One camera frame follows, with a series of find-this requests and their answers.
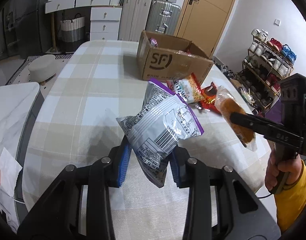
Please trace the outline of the purple grape candy bag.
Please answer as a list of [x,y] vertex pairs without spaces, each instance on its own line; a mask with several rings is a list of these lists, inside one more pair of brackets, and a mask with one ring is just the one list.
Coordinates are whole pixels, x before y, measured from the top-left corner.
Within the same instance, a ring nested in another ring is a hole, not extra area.
[[184,99],[156,79],[148,81],[140,112],[116,120],[145,176],[159,188],[164,187],[168,156],[177,143],[204,133]]

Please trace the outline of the clear bread pack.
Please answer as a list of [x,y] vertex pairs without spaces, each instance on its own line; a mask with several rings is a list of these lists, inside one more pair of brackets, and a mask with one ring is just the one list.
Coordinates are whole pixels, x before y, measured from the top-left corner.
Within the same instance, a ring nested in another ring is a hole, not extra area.
[[257,150],[255,133],[250,128],[241,125],[241,122],[248,115],[229,90],[223,86],[218,87],[215,97],[215,107],[234,131],[242,145],[255,152]]

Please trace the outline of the white orange stick snack bag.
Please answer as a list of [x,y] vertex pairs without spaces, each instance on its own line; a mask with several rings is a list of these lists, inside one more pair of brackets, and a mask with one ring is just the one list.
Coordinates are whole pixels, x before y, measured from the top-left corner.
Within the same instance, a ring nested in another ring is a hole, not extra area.
[[173,91],[180,95],[186,103],[196,103],[204,99],[200,84],[194,73],[184,79],[173,81]]

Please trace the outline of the red oreo pie pack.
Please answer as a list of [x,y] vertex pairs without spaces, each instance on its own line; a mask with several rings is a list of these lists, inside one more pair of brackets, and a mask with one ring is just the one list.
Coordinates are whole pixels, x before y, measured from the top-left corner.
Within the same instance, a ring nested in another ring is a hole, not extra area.
[[221,115],[219,110],[215,107],[216,94],[218,92],[216,85],[212,82],[209,86],[201,89],[203,100],[197,103],[200,111],[211,111]]

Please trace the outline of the wooden shoe rack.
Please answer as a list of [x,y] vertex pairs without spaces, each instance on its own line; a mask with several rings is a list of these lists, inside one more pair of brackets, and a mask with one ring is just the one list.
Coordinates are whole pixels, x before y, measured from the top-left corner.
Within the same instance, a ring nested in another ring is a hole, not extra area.
[[279,81],[293,72],[297,56],[287,44],[269,38],[265,30],[253,29],[251,35],[253,41],[236,79],[246,102],[266,114],[279,100]]

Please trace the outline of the SF cardboard box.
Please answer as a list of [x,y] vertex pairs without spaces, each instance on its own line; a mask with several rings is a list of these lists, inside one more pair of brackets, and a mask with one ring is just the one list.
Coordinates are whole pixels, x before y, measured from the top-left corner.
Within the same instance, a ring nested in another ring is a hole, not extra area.
[[194,42],[175,36],[142,31],[138,49],[137,66],[142,80],[183,79],[195,74],[203,83],[214,62]]

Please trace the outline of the grey round stool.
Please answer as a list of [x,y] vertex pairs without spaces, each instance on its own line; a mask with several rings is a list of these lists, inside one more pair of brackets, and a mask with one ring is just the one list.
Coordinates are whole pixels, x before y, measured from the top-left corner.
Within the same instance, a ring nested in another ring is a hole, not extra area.
[[44,86],[54,82],[60,72],[63,61],[56,59],[55,55],[43,55],[27,65],[28,80]]

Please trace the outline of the white side table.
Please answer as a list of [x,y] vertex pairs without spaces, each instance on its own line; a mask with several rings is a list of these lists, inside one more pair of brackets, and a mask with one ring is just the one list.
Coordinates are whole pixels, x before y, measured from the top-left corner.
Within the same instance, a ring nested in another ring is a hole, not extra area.
[[13,232],[27,215],[22,168],[43,101],[37,82],[0,86],[0,215]]

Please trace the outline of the woven laundry basket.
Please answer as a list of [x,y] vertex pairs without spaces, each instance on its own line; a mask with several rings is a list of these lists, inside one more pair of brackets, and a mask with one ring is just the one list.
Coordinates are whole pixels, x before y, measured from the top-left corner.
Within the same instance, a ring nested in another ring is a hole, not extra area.
[[73,53],[85,41],[85,17],[77,13],[74,18],[60,21],[63,49]]

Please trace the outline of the silver suitcase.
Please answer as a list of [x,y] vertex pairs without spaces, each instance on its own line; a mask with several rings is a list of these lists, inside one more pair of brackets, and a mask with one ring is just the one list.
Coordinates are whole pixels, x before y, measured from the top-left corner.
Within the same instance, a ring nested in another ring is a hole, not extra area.
[[146,31],[174,35],[181,7],[162,0],[152,0]]

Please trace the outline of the white drawer desk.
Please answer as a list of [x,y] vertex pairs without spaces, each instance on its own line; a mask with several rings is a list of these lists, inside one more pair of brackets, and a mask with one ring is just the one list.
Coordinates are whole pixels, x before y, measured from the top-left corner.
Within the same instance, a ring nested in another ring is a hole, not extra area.
[[49,0],[47,14],[68,9],[90,9],[90,39],[117,40],[122,6],[120,0]]

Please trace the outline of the beige suitcase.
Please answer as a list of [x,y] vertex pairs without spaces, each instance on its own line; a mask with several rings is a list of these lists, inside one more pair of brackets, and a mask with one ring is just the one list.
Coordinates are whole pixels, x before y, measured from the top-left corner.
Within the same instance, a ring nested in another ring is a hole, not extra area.
[[138,42],[145,30],[152,0],[124,0],[118,40]]

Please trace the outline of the wooden door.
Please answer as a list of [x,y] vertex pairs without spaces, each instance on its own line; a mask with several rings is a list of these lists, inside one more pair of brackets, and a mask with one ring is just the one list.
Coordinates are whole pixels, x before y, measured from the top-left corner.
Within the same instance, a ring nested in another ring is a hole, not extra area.
[[174,35],[194,42],[211,58],[235,0],[184,0]]

